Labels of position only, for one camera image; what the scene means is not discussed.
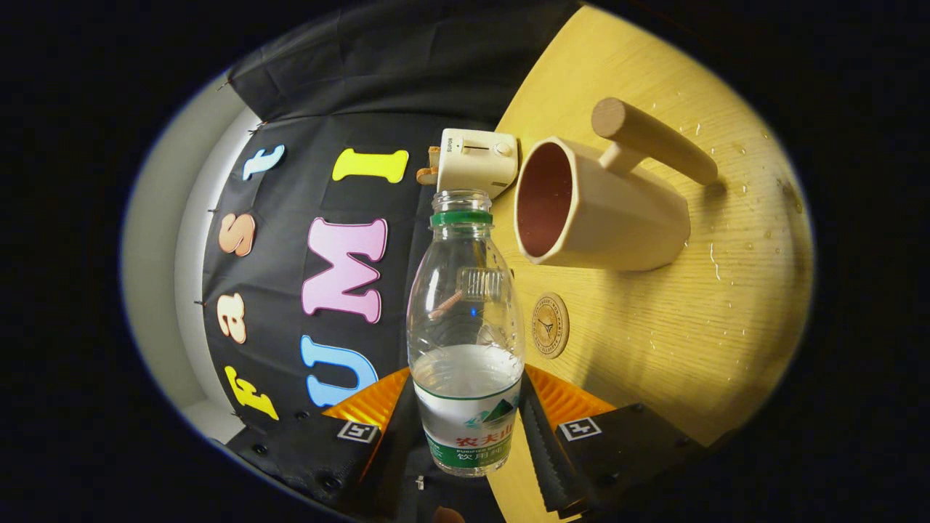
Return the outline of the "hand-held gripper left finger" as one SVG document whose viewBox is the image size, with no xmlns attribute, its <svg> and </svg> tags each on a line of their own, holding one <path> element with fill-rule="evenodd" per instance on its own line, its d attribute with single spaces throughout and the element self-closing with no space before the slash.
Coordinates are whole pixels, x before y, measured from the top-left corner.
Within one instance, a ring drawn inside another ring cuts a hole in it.
<svg viewBox="0 0 930 523">
<path fill-rule="evenodd" d="M 402 368 L 319 413 L 299 411 L 272 429 L 246 427 L 226 449 L 326 510 L 390 520 L 418 423 L 410 371 Z"/>
</svg>

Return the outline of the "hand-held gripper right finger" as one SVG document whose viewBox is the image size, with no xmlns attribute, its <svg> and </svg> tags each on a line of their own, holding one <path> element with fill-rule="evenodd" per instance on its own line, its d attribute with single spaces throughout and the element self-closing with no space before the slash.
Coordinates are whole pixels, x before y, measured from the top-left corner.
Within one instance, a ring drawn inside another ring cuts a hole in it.
<svg viewBox="0 0 930 523">
<path fill-rule="evenodd" d="M 592 520 L 639 509 L 708 454 L 641 402 L 615 407 L 526 365 L 520 415 L 545 509 Z"/>
</svg>

